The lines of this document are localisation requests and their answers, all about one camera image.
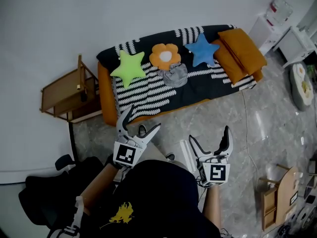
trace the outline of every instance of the gray tiled floor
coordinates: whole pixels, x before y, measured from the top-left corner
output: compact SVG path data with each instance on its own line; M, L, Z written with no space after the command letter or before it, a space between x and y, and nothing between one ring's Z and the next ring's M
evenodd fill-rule
M254 89L244 91L249 128L249 152L259 169L259 176L275 174L276 163L297 165L305 171L309 157L317 147L317 127L314 105L300 112L294 106L280 57L271 52L266 56L264 79ZM147 127L162 123L153 139L164 154L180 140L192 134L205 150L216 150L223 129L228 125L234 136L234 152L228 183L221 187L223 226L234 237L262 237L261 205L255 192L256 169L247 154L246 110L242 92L200 105L153 118ZM137 125L130 125L131 135ZM102 116L74 125L74 135L80 159L97 156L105 161L112 153L115 129L105 125ZM258 190L267 187L260 183ZM199 208L202 209L204 197Z

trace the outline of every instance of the person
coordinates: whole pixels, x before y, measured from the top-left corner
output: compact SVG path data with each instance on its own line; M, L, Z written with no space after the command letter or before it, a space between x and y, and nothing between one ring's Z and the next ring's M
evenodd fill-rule
M139 134L145 133L140 125ZM195 177L173 154L168 160L138 163L105 204L103 193L121 168L110 156L81 194L80 237L220 237L219 186L207 189L201 213Z

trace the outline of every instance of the yellow print on shirt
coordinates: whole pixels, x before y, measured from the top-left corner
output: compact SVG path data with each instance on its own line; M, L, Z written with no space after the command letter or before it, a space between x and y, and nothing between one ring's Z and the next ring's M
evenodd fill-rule
M132 213L133 213L133 209L132 209L131 203L130 202L128 202L127 204L123 203L123 205L119 207L117 214L114 217L109 219L110 223L108 224L121 223L120 222L121 220L123 221L123 223L128 223L130 220L132 220L132 217L133 217Z

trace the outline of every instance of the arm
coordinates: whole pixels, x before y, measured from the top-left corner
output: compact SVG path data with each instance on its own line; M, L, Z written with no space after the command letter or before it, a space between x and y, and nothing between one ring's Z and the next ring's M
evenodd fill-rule
M221 229L219 198L219 186L212 186L207 189L203 215Z
M90 210L100 198L102 192L113 182L119 169L108 163L96 178L81 193L84 201L84 212L90 215Z

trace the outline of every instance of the flower-shaped cushion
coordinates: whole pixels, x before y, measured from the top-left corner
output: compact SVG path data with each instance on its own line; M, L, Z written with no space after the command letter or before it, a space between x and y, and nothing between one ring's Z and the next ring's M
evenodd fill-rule
M180 62L180 54L178 47L174 44L156 44L152 47L150 54L150 62L159 69L169 70L169 66L173 63Z

